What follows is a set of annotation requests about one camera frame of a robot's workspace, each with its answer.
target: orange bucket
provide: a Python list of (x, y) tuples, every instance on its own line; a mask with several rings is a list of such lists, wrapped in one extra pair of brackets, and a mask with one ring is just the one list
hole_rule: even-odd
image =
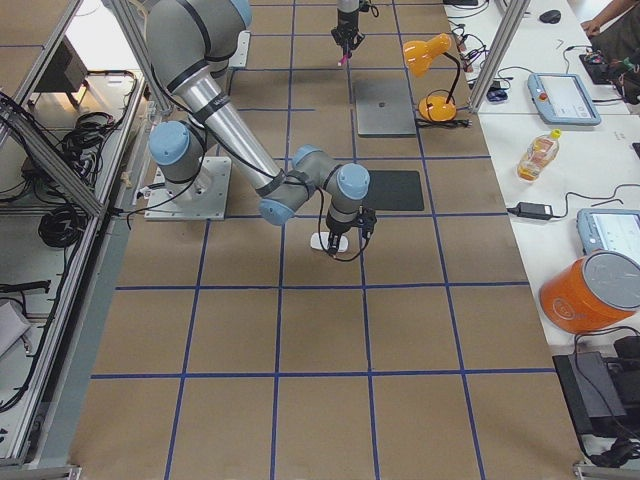
[(540, 289), (540, 304), (563, 330), (598, 330), (640, 309), (640, 265), (617, 252), (579, 258)]

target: orange desk lamp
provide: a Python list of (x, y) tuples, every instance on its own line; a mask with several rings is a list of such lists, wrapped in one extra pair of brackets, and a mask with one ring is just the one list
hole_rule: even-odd
[(441, 33), (428, 42), (411, 40), (402, 46), (404, 61), (411, 73), (416, 77), (423, 76), (431, 67), (431, 63), (439, 55), (444, 55), (457, 66), (456, 77), (446, 97), (429, 95), (420, 100), (418, 104), (420, 115), (430, 122), (447, 122), (453, 120), (456, 116), (457, 109), (453, 101), (453, 91), (460, 78), (460, 62), (456, 57), (447, 52), (449, 48), (451, 48), (451, 37), (446, 33)]

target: light blue joint cap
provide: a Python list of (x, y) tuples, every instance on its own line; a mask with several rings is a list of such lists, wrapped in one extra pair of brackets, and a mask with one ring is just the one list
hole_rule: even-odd
[(249, 28), (249, 25), (251, 25), (251, 20), (253, 20), (253, 15), (251, 13), (251, 5), (249, 4), (249, 1), (248, 0), (231, 0), (231, 3), (233, 4), (234, 7), (236, 7), (236, 10), (238, 10), (238, 13), (242, 17), (242, 21), (244, 22), (245, 28)]
[(300, 160), (302, 160), (304, 157), (306, 157), (310, 153), (321, 152), (321, 151), (322, 149), (319, 147), (316, 147), (315, 145), (307, 144), (307, 145), (301, 146), (296, 152), (296, 154), (293, 156), (293, 158), (291, 159), (291, 162), (293, 163), (293, 168), (297, 168), (298, 164), (300, 163)]
[(189, 148), (189, 130), (174, 120), (164, 122), (149, 135), (149, 151), (159, 165), (173, 165)]
[(296, 213), (285, 204), (263, 198), (260, 200), (260, 215), (272, 225), (282, 226)]
[(355, 163), (344, 165), (338, 170), (338, 188), (351, 200), (362, 200), (369, 190), (369, 172)]

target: lamp shade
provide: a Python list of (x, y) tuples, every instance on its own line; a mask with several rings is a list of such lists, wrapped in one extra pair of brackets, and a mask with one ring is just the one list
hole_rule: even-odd
[(411, 40), (402, 46), (404, 61), (416, 77), (424, 75), (431, 62), (438, 56), (449, 50), (451, 47), (451, 37), (446, 33), (441, 33), (433, 37), (428, 42), (422, 40)]

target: hand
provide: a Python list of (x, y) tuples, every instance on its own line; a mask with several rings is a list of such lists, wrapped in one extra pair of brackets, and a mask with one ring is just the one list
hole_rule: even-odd
[(600, 25), (595, 20), (588, 20), (586, 22), (582, 22), (580, 24), (584, 33), (587, 34), (587, 37), (595, 37), (600, 34)]

